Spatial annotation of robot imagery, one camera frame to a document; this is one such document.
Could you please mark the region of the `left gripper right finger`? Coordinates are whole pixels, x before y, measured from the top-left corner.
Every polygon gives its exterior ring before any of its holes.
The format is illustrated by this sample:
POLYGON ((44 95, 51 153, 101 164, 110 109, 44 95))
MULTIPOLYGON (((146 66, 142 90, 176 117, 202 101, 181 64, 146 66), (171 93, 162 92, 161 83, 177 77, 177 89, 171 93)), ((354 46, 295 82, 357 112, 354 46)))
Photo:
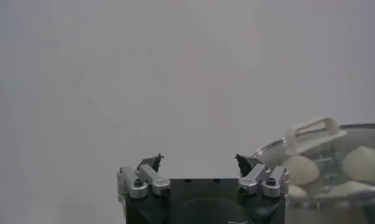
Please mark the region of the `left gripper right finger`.
POLYGON ((278 198, 289 193, 289 172, 284 166, 267 167, 256 158, 237 154, 240 177, 238 192, 243 196, 262 194, 269 198, 278 198))

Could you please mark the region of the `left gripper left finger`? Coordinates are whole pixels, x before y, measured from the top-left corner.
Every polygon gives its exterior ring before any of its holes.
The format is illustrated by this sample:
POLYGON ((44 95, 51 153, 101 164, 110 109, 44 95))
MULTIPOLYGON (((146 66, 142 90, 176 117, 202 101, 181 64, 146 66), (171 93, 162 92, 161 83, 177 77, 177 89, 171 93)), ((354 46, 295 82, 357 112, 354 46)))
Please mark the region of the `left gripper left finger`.
POLYGON ((164 156, 159 153, 156 156, 144 158, 135 169, 129 166, 121 167, 116 175, 118 196, 142 199, 152 192, 160 198, 169 197, 171 181, 158 173, 163 158, 164 156))

